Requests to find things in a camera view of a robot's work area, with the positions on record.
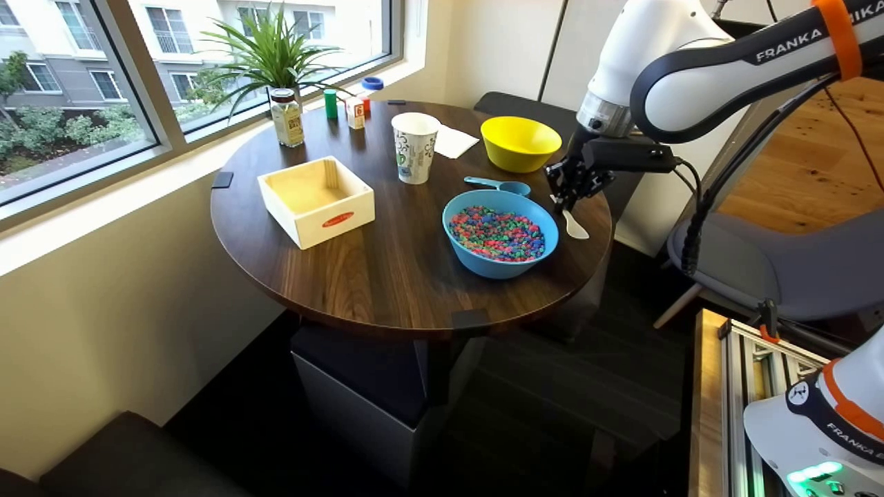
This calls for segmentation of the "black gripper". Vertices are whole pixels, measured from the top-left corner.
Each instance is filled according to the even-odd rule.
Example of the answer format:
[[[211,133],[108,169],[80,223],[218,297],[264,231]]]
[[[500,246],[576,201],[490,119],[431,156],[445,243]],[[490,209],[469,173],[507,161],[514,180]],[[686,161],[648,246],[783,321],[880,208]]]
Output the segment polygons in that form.
[[[655,141],[588,138],[544,173],[551,201],[558,209],[573,209],[580,199],[605,191],[616,172],[670,173],[675,166],[675,152]]]

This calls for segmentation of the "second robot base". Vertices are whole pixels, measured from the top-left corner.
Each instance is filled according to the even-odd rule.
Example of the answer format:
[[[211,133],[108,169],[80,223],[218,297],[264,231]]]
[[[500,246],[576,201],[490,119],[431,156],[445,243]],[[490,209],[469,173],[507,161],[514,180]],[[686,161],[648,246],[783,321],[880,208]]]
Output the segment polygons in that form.
[[[884,330],[748,404],[743,433],[791,497],[884,497]]]

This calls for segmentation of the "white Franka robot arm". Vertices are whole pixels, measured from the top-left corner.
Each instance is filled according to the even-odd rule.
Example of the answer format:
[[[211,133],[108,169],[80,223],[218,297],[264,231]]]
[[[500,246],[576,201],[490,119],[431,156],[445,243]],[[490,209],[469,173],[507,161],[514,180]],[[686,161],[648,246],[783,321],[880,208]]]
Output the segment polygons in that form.
[[[882,63],[882,0],[809,0],[748,36],[731,36],[699,0],[627,0],[579,107],[569,152],[547,169],[573,209],[613,172],[673,172],[673,143],[708,136],[746,105],[807,81],[852,81]]]

